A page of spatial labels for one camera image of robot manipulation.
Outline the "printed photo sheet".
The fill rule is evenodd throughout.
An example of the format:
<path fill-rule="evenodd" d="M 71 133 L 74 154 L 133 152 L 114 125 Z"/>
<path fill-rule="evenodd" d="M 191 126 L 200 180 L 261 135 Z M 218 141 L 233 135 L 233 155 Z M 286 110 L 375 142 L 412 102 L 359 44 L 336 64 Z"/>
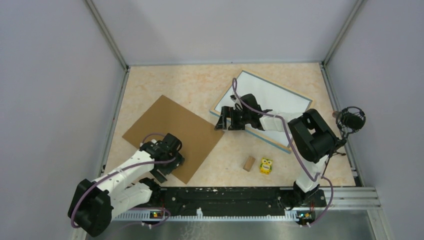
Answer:
<path fill-rule="evenodd" d="M 237 78 L 237 94 L 253 94 L 262 109 L 284 113 L 303 113 L 314 107 L 316 101 L 292 88 L 242 70 Z M 247 125 L 245 131 L 287 152 L 291 152 L 289 141 L 283 132 L 260 131 Z"/>

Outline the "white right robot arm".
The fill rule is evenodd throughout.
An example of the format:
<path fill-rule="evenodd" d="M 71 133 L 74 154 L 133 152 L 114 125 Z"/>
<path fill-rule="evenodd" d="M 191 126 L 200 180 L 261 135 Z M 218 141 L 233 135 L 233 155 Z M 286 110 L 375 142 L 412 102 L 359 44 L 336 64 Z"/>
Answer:
<path fill-rule="evenodd" d="M 326 162 L 341 148 L 346 140 L 338 138 L 316 109 L 292 115 L 263 110 L 251 93 L 230 97 L 234 105 L 222 106 L 214 129 L 239 131 L 247 125 L 260 131 L 283 132 L 290 141 L 302 172 L 293 184 L 293 200 L 307 206 L 319 189 L 318 178 Z"/>

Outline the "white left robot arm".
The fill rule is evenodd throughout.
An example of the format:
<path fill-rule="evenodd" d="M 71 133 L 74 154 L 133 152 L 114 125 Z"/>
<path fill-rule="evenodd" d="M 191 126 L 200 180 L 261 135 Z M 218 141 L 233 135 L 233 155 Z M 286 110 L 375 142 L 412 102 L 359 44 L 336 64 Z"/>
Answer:
<path fill-rule="evenodd" d="M 67 213 L 71 227 L 97 237 L 113 219 L 139 205 L 153 210 L 159 219 L 169 218 L 160 184 L 167 180 L 166 174 L 183 165 L 182 147 L 171 133 L 161 140 L 144 139 L 129 159 L 109 173 L 82 180 Z"/>

